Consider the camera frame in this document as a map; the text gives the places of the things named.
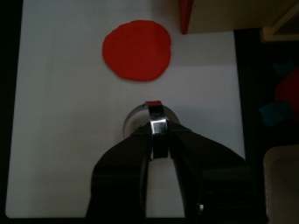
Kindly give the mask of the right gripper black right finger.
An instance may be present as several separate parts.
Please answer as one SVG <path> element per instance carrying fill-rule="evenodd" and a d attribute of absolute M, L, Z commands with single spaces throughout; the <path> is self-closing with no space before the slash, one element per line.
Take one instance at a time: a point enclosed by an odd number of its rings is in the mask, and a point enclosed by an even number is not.
<path fill-rule="evenodd" d="M 245 159 L 174 122 L 168 143 L 186 224 L 266 224 Z"/>

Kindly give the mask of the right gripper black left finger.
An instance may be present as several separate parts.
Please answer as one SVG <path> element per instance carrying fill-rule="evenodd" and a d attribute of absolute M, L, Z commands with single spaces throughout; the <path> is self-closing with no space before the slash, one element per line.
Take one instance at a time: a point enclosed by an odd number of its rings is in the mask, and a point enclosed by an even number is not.
<path fill-rule="evenodd" d="M 94 165 L 86 219 L 145 217 L 149 155 L 150 130 L 145 124 L 104 153 Z"/>

